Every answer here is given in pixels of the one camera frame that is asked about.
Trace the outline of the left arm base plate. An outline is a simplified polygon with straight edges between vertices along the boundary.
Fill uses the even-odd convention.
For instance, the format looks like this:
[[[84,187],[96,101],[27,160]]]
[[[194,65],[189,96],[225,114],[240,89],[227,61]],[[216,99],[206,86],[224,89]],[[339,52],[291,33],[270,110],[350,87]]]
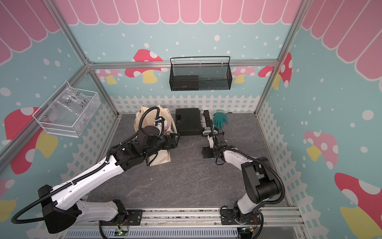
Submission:
[[[127,209],[127,215],[120,219],[111,220],[110,222],[101,221],[102,226],[140,226],[142,220],[143,210]]]

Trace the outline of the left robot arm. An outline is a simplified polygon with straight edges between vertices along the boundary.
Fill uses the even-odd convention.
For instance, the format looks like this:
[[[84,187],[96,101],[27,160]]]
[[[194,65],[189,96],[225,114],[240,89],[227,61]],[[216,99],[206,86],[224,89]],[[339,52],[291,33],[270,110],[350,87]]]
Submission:
[[[135,134],[112,146],[106,157],[76,177],[55,187],[38,190],[38,200],[17,212],[13,224],[44,221],[51,234],[62,232],[77,223],[105,221],[121,225],[129,213],[120,200],[87,203],[82,197],[109,179],[141,163],[151,166],[160,151],[178,146],[180,135],[165,132],[165,118],[159,106],[147,109],[141,116]]]

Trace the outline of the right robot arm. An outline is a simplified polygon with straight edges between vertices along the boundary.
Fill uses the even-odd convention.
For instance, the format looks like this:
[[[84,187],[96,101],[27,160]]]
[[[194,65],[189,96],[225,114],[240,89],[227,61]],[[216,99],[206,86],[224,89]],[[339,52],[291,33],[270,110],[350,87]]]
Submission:
[[[229,163],[242,172],[246,193],[232,208],[238,223],[243,224],[253,214],[259,214],[261,207],[284,200],[285,185],[266,157],[256,158],[228,145],[223,132],[210,130],[207,139],[209,146],[203,147],[204,158],[214,159],[218,166]]]

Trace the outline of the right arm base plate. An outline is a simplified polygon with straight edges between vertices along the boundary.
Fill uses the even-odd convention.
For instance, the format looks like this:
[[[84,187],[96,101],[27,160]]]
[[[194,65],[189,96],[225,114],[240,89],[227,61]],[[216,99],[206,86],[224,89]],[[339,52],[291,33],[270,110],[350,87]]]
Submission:
[[[221,207],[219,210],[222,225],[261,225],[260,212],[242,214],[236,208]]]

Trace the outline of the cream canvas tote bag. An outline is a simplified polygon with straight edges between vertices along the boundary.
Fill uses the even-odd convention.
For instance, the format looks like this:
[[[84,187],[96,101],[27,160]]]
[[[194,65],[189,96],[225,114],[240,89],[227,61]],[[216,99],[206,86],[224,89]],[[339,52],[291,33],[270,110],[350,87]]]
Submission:
[[[146,108],[141,107],[140,111],[136,114],[134,121],[134,129],[136,131],[135,138],[137,138],[138,130],[146,126],[154,126],[161,131],[161,135],[177,133],[174,120],[170,114],[169,109],[163,108],[160,105]],[[171,161],[170,150],[160,150],[158,153],[146,157],[143,156],[146,165],[154,166]]]

